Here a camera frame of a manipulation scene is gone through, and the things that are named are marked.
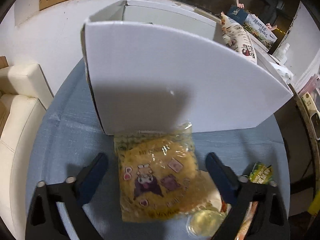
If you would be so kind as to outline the yellow green snack bag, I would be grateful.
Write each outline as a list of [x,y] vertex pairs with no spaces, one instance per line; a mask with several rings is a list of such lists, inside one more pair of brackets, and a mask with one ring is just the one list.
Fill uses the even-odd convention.
[[253,165],[248,178],[252,183],[268,184],[271,180],[273,180],[272,166],[266,166],[261,162],[257,162]]

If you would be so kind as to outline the yellow cartoon snack packet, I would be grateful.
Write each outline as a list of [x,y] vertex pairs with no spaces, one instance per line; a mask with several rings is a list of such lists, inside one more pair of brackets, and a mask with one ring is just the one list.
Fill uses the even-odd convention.
[[114,151],[123,221],[142,223],[221,210],[219,191],[197,163],[191,123],[170,133],[116,134]]

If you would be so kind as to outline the orange packaged cake bar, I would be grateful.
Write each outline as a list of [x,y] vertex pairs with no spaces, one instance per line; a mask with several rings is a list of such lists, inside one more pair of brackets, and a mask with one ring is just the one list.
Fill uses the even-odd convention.
[[247,209],[247,212],[245,214],[244,220],[240,226],[239,232],[237,236],[235,237],[235,240],[244,240],[244,237],[246,236],[249,227],[251,225],[251,222],[253,220],[253,216],[255,214],[255,211],[257,209],[258,202],[250,202],[249,207]]

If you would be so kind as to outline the clear round jelly cup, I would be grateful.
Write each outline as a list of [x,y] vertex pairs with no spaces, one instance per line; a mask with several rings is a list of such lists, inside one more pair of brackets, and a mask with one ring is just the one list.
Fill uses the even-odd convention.
[[225,220],[225,215],[214,210],[199,210],[190,215],[187,232],[197,238],[212,237]]

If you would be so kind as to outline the wooden side shelf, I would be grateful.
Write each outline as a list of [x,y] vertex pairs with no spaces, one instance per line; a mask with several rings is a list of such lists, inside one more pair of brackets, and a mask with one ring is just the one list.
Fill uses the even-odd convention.
[[306,133],[308,135],[308,139],[311,145],[310,148],[312,152],[313,167],[315,170],[319,171],[319,147],[318,147],[318,142],[316,140],[316,134],[313,131],[313,126],[311,124],[311,119],[310,119],[308,110],[304,105],[303,100],[300,98],[300,96],[295,91],[293,85],[291,85],[290,83],[289,83],[289,88],[293,92],[293,98],[300,111],[300,115],[302,117],[304,127],[306,129]]

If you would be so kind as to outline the white leather sofa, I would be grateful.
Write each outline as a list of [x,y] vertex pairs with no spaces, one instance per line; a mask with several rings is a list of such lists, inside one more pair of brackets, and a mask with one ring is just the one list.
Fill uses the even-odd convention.
[[1,219],[15,239],[25,237],[29,160],[52,100],[39,64],[1,69]]

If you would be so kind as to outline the white grey small device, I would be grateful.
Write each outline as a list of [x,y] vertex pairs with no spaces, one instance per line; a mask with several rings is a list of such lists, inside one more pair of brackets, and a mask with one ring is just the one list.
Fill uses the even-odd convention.
[[319,111],[316,107],[315,102],[313,101],[311,94],[309,92],[306,92],[302,96],[302,101],[304,103],[304,106],[307,109],[309,119],[312,124],[312,129],[315,133],[317,141],[319,141],[320,137],[320,119],[319,119]]

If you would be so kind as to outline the cream tissue box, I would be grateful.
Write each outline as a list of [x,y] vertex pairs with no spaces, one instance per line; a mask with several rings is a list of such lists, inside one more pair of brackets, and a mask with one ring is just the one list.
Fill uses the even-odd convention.
[[294,74],[287,67],[273,62],[271,62],[271,65],[286,83],[290,83],[292,81]]

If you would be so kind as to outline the white cardboard storage box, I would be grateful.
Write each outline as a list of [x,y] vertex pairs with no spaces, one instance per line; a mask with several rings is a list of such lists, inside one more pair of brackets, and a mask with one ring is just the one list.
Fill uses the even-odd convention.
[[88,84],[105,134],[258,126],[293,96],[267,62],[223,44],[220,26],[176,4],[120,0],[81,31]]

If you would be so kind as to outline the white plastic bottle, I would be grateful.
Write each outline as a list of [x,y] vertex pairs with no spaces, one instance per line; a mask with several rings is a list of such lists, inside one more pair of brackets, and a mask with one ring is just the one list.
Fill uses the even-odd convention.
[[280,45],[276,49],[276,51],[272,54],[272,56],[275,59],[277,59],[280,62],[280,64],[285,64],[287,61],[286,53],[287,53],[289,47],[290,47],[289,43],[284,43],[284,44]]

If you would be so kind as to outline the white printed snack bag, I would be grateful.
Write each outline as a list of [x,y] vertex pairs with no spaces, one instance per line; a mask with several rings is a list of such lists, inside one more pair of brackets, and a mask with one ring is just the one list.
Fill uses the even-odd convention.
[[222,38],[225,45],[246,60],[257,64],[257,55],[248,32],[238,22],[225,15],[224,12],[221,12],[220,16]]

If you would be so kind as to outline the landscape printed gift box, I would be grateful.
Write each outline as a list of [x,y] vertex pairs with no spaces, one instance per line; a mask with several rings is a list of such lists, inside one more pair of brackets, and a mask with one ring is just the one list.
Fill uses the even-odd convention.
[[257,16],[250,14],[232,5],[227,12],[227,16],[243,26],[251,35],[253,35],[266,51],[269,51],[277,40],[276,35],[264,24]]

